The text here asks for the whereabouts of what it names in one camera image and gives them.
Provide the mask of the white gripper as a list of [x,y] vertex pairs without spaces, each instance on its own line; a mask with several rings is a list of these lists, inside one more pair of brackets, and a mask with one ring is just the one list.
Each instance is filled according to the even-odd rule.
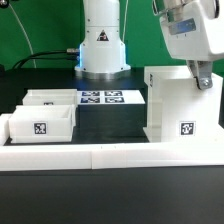
[[224,0],[152,0],[152,9],[170,56],[187,60],[200,90],[211,88],[210,61],[224,58]]

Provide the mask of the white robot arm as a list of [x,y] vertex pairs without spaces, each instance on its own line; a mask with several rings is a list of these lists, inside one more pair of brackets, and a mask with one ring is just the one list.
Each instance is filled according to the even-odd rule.
[[[111,79],[129,70],[119,32],[119,0],[83,4],[85,38],[76,72]],[[152,0],[152,11],[170,56],[186,62],[199,89],[212,87],[212,65],[224,59],[224,0]]]

